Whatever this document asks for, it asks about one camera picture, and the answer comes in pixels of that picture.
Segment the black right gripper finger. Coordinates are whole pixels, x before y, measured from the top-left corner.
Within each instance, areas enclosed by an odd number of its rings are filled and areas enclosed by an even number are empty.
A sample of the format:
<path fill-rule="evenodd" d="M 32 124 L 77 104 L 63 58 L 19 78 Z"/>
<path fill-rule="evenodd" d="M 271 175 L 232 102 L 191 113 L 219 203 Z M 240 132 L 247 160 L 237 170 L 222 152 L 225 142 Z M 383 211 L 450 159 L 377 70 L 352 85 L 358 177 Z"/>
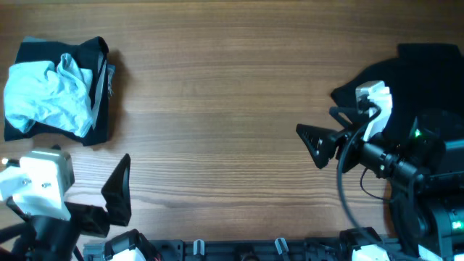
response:
<path fill-rule="evenodd" d="M 348 128 L 353 124 L 359 124 L 363 120 L 363 115 L 359 114 L 358 110 L 352 107 L 331 107 L 329 115 L 344 128 Z"/>
<path fill-rule="evenodd" d="M 336 131 L 304 124 L 297 124 L 296 132 L 319 169 L 329 163 L 337 148 L 343 146 L 350 137 L 350 131 L 347 129 Z"/>

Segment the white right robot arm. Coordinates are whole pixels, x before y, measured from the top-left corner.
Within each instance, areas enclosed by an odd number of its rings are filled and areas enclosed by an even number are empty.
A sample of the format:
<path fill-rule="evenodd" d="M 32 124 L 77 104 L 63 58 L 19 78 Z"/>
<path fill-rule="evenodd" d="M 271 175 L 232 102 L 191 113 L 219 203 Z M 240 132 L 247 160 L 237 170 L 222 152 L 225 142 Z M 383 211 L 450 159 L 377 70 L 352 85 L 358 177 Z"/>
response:
<path fill-rule="evenodd" d="M 357 221 L 344 192 L 343 175 L 362 165 L 391 184 L 386 203 L 403 247 L 391 251 L 394 257 L 463 257 L 463 117 L 425 110 L 414 119 L 407 138 L 396 143 L 383 135 L 390 110 L 371 104 L 360 123 L 347 122 L 342 112 L 331 108 L 343 127 L 340 131 L 298 124 L 296 132 L 318 168 L 337 159 L 337 190 L 353 226 L 370 243 L 376 242 Z"/>

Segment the light blue t-shirt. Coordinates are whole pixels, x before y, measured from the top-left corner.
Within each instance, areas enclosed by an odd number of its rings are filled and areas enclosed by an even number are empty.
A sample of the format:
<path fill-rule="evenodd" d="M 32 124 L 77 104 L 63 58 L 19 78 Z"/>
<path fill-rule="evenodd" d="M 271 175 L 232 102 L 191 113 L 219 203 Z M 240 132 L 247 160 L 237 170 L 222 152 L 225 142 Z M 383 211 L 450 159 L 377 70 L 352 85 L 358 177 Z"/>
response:
<path fill-rule="evenodd" d="M 93 72 L 68 53 L 52 61 L 21 62 L 9 68 L 4 116 L 21 133 L 42 123 L 84 137 L 93 125 L 90 89 Z"/>

